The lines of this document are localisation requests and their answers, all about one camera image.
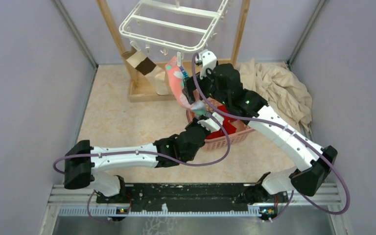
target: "wooden frame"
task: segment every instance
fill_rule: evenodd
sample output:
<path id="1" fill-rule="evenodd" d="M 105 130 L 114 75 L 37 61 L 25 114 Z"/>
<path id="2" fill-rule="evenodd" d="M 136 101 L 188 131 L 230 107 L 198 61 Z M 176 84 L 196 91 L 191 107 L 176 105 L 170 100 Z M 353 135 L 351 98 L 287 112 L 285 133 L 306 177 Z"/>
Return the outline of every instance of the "wooden frame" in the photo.
<path id="1" fill-rule="evenodd" d="M 233 44 L 233 51 L 230 59 L 218 60 L 220 64 L 231 63 L 233 65 L 237 62 L 238 51 L 240 49 L 241 39 L 243 37 L 244 26 L 246 25 L 247 13 L 249 11 L 251 0 L 242 0 L 240 15 L 238 17 L 237 30 L 235 34 L 235 40 Z M 126 47 L 123 44 L 123 40 L 120 36 L 118 26 L 113 18 L 112 12 L 106 2 L 106 0 L 97 0 L 97 4 L 100 8 L 100 12 L 109 28 L 109 31 L 115 41 L 115 44 L 122 55 L 126 52 Z M 160 100 L 173 100 L 175 99 L 173 94 L 170 95 L 158 95 L 149 81 L 140 72 L 129 65 L 125 59 L 123 62 L 131 78 L 129 85 L 128 98 L 131 102 L 145 102 L 145 101 L 160 101 Z M 183 61 L 183 66 L 190 67 L 190 61 Z M 163 68 L 166 62 L 156 63 L 159 67 Z"/>

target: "beige cloth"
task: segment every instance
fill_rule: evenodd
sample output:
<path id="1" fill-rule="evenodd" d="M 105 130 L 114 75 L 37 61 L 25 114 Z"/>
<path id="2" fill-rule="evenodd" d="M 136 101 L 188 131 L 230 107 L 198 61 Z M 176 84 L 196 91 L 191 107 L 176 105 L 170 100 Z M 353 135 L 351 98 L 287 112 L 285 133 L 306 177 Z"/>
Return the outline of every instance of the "beige cloth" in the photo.
<path id="1" fill-rule="evenodd" d="M 282 67 L 273 63 L 255 63 L 252 59 L 238 63 L 236 69 L 240 71 L 244 88 L 265 98 L 283 119 L 291 118 L 310 131 L 312 97 L 284 63 Z"/>

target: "pink plastic basket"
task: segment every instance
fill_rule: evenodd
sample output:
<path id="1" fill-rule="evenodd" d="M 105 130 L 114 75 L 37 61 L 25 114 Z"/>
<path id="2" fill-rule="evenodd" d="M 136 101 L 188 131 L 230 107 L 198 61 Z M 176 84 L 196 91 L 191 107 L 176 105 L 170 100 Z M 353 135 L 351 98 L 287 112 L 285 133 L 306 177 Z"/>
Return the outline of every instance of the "pink plastic basket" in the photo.
<path id="1" fill-rule="evenodd" d="M 213 104 L 216 107 L 221 105 L 215 99 L 210 98 L 209 101 L 211 102 L 211 104 Z M 206 104 L 206 107 L 207 107 L 208 111 L 213 111 L 213 109 L 210 108 L 208 106 L 208 104 Z M 195 117 L 195 113 L 187 110 L 187 120 L 188 120 L 188 122 L 191 122 L 192 119 L 194 119 L 194 117 Z M 240 142 L 244 141 L 247 138 L 247 136 L 251 132 L 254 131 L 252 128 L 245 125 L 240 120 L 231 122 L 231 124 L 237 128 L 237 131 L 234 134 L 229 135 L 230 140 L 231 140 L 231 144 L 240 143 Z M 222 136 L 222 137 L 218 137 L 218 138 L 212 139 L 212 140 L 205 140 L 205 145 L 202 148 L 209 151 L 209 150 L 214 150 L 214 149 L 224 147 L 226 145 L 227 145 L 227 138 L 225 136 Z"/>

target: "brown sock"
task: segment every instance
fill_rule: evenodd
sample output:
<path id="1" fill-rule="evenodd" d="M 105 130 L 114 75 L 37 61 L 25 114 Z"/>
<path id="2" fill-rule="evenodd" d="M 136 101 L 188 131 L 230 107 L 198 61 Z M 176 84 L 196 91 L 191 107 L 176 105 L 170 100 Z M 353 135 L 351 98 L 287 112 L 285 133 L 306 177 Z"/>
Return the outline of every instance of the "brown sock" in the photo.
<path id="1" fill-rule="evenodd" d="M 132 67 L 148 79 L 157 94 L 170 94 L 167 79 L 165 78 L 166 72 L 153 63 L 143 51 L 137 51 L 132 47 L 130 51 L 123 53 L 122 56 Z"/>

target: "purple cable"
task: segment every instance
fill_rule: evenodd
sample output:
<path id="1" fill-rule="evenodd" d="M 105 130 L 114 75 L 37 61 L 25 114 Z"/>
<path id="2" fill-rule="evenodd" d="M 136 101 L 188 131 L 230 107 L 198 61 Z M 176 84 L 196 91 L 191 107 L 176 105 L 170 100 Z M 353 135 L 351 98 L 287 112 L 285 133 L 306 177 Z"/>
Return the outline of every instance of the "purple cable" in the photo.
<path id="1" fill-rule="evenodd" d="M 170 156 L 162 154 L 162 153 L 155 153 L 155 152 L 150 152 L 150 151 L 139 151 L 139 153 L 161 156 L 161 157 L 167 158 L 171 161 L 177 162 L 181 165 L 187 165 L 187 166 L 208 166 L 208 165 L 213 165 L 213 164 L 219 163 L 220 161 L 224 160 L 230 152 L 230 148 L 231 148 L 230 137 L 229 137 L 226 129 L 224 129 L 223 125 L 221 125 L 215 117 L 210 116 L 210 118 L 213 121 L 215 121 L 215 123 L 218 124 L 218 126 L 221 128 L 221 130 L 224 132 L 224 135 L 227 138 L 227 151 L 218 160 L 215 160 L 215 161 L 210 162 L 210 163 L 192 164 L 192 163 L 182 162 L 178 159 L 175 159 L 173 157 L 170 157 Z M 120 152 L 102 153 L 101 155 L 102 156 L 110 156 L 110 155 L 122 155 L 122 154 L 134 154 L 134 153 L 136 153 L 136 151 L 120 151 Z M 61 158 L 58 158 L 57 160 L 54 161 L 54 163 L 52 164 L 52 168 L 54 168 L 54 170 L 57 171 L 58 173 L 64 174 L 64 172 L 62 170 L 57 168 L 57 163 L 64 161 L 64 160 L 67 160 L 67 159 L 71 159 L 71 158 L 98 157 L 98 156 L 99 156 L 98 154 L 93 153 L 93 154 L 75 154 L 75 155 L 69 155 L 69 156 L 61 157 Z"/>
<path id="2" fill-rule="evenodd" d="M 94 218 L 94 217 L 92 216 L 92 214 L 90 213 L 90 201 L 92 200 L 92 198 L 93 198 L 93 196 L 94 196 L 95 193 L 96 193 L 96 191 L 94 190 L 94 191 L 92 192 L 92 194 L 90 195 L 89 200 L 87 201 L 87 214 L 89 215 L 90 219 L 96 221 L 97 223 L 100 223 L 100 224 L 108 224 L 108 223 L 111 223 L 112 220 L 107 220 L 107 221 L 98 220 L 98 219 Z"/>
<path id="3" fill-rule="evenodd" d="M 199 57 L 199 54 L 198 53 L 194 53 L 193 56 L 192 56 L 192 64 L 191 64 L 191 69 L 192 69 L 192 76 L 194 78 L 194 83 L 195 83 L 195 87 L 197 88 L 198 90 L 198 93 L 200 94 L 200 96 L 202 97 L 202 99 L 211 107 L 213 108 L 217 113 L 223 115 L 223 116 L 227 116 L 229 118 L 234 118 L 234 119 L 239 119 L 239 120 L 245 120 L 245 121 L 259 121 L 259 122 L 263 122 L 263 123 L 266 123 L 266 124 L 269 124 L 269 125 L 274 125 L 280 129 L 285 129 L 285 127 L 283 125 L 280 125 L 276 122 L 272 122 L 272 121 L 267 121 L 267 120 L 263 120 L 263 119 L 259 119 L 259 118 L 252 118 L 252 117 L 240 117 L 240 116 L 236 116 L 236 115 L 231 115 L 231 114 L 228 114 L 228 113 L 225 113 L 221 110 L 219 110 L 217 107 L 215 107 L 213 104 L 211 104 L 211 102 L 209 102 L 207 100 L 207 98 L 205 97 L 204 93 L 202 92 L 199 84 L 198 84 L 198 80 L 197 80 L 197 76 L 196 76 L 196 73 L 195 73 L 195 58 L 196 57 Z M 350 197 L 350 191 L 348 189 L 348 186 L 347 184 L 345 183 L 344 179 L 342 178 L 341 174 L 339 174 L 338 170 L 336 170 L 336 168 L 321 154 L 319 153 L 312 145 L 310 145 L 307 141 L 305 141 L 304 139 L 302 139 L 300 136 L 296 135 L 293 133 L 292 130 L 290 129 L 285 129 L 285 131 L 287 131 L 288 133 L 290 134 L 293 134 L 293 136 L 299 140 L 301 143 L 303 143 L 304 145 L 306 145 L 308 148 L 310 148 L 316 155 L 318 155 L 330 168 L 331 170 L 335 173 L 336 177 L 338 178 L 338 180 L 341 182 L 342 186 L 344 187 L 344 191 L 345 191 L 345 194 L 346 194 L 346 202 L 345 202 L 345 206 L 342 210 L 340 211 L 328 211 L 328 210 L 325 210 L 324 208 L 318 206 L 316 203 L 314 203 L 312 200 L 310 200 L 308 197 L 306 197 L 305 195 L 301 194 L 310 204 L 312 204 L 314 207 L 320 209 L 321 211 L 323 212 L 326 212 L 326 213 L 329 213 L 329 214 L 335 214 L 335 215 L 338 215 L 338 214 L 343 214 L 345 213 L 348 208 L 350 207 L 350 202 L 351 202 L 351 197 Z"/>
<path id="4" fill-rule="evenodd" d="M 283 207 L 283 209 L 280 211 L 280 213 L 274 219 L 272 219 L 272 221 L 275 221 L 276 219 L 278 219 L 280 217 L 281 214 L 283 214 L 283 212 L 286 210 L 286 208 L 289 206 L 290 202 L 292 201 L 293 193 L 294 193 L 294 191 L 292 190 L 290 197 L 289 197 L 289 201 L 287 201 L 286 205 Z"/>

